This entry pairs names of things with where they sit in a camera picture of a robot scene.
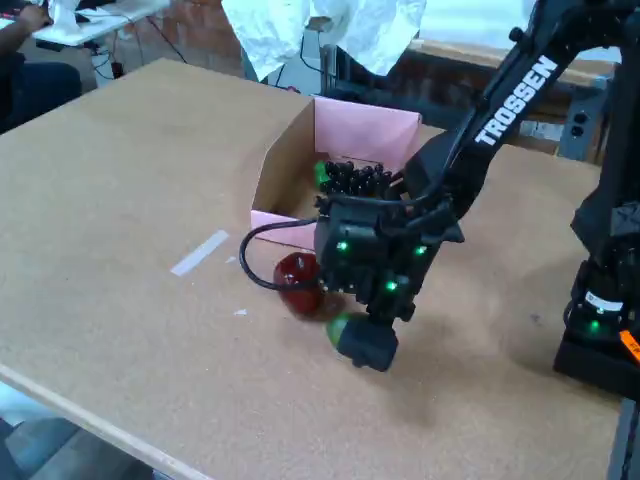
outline white cloth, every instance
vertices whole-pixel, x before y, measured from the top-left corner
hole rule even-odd
[[[386,75],[418,33],[426,0],[223,0],[229,23],[262,80],[298,55],[311,17],[328,17],[323,43]]]

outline white desk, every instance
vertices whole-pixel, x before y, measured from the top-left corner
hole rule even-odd
[[[169,3],[170,0],[123,0],[96,10],[80,10],[79,13],[89,18],[90,22],[81,23],[77,29],[73,30],[54,24],[39,30],[33,35],[33,38],[67,47],[81,47],[86,42],[97,41],[101,48],[92,55],[91,62],[96,70],[96,83],[100,87],[108,83],[108,79],[112,75],[109,51],[100,40],[128,23],[167,8]],[[11,20],[0,19],[0,28],[4,28],[10,23],[12,23]]]

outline white sticker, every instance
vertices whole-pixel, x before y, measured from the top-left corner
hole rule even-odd
[[[218,248],[227,238],[229,238],[229,234],[227,232],[224,230],[218,230],[216,233],[211,235],[206,242],[176,264],[176,266],[171,269],[171,273],[179,277],[186,275],[202,260],[207,258],[209,254]]]
[[[587,296],[585,299],[594,307],[604,310],[605,312],[619,312],[620,310],[622,310],[623,306],[622,302],[608,302],[591,292],[587,292]]]

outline brick wall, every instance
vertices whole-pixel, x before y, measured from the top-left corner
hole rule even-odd
[[[242,74],[240,44],[222,10],[221,0],[172,0],[171,6],[152,20],[191,64]],[[146,20],[136,23],[145,61],[154,57],[176,58],[163,38]],[[131,26],[118,40],[135,58],[137,42]]]

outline orange label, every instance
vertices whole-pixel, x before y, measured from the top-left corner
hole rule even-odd
[[[636,360],[640,362],[640,345],[638,344],[636,339],[633,338],[633,335],[631,335],[629,330],[623,330],[622,332],[620,332],[620,339],[622,340],[622,343],[624,343],[624,345],[633,354],[633,356],[636,357]]]

